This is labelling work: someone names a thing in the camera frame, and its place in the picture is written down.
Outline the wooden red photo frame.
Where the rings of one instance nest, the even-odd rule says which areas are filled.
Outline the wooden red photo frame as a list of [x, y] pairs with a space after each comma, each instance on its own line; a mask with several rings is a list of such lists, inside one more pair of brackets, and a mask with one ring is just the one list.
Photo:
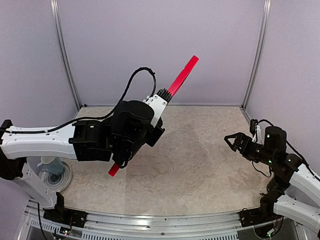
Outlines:
[[[187, 79], [197, 62], [199, 61], [199, 58], [195, 55], [192, 56], [192, 58], [188, 61], [188, 63], [185, 65], [183, 70], [179, 73], [177, 78], [174, 80], [174, 82], [171, 84], [171, 86], [168, 88], [168, 92], [170, 93], [171, 97], [173, 98], [175, 94], [178, 92], [184, 81]], [[108, 174], [112, 177], [116, 175], [116, 173], [121, 169], [122, 166], [119, 166], [117, 163], [114, 163], [111, 169], [109, 170]]]

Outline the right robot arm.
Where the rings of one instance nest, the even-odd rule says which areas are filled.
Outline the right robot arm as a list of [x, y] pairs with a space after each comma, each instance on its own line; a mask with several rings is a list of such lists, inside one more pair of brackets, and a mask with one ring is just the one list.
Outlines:
[[238, 132], [227, 135], [224, 141], [234, 152], [238, 151], [252, 163], [268, 166], [273, 174], [262, 194], [260, 206], [243, 209], [239, 214], [242, 227], [267, 223], [286, 217], [314, 233], [320, 232], [320, 208], [299, 202], [286, 194], [289, 187], [304, 192], [315, 203], [320, 202], [320, 177], [311, 170], [302, 156], [287, 153], [287, 133], [278, 126], [265, 128], [264, 142], [258, 142], [258, 126], [250, 128], [252, 137]]

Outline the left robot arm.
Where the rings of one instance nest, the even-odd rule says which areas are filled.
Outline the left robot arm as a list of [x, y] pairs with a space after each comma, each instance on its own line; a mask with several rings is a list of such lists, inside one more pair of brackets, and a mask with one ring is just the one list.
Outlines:
[[87, 213], [65, 207], [61, 193], [51, 190], [29, 167], [29, 157], [77, 161], [114, 161], [109, 174], [123, 169], [144, 145], [154, 146], [164, 132], [162, 113], [167, 101], [121, 101], [103, 121], [80, 118], [53, 130], [18, 128], [7, 119], [0, 128], [0, 177], [15, 181], [44, 210], [44, 218], [83, 227]]

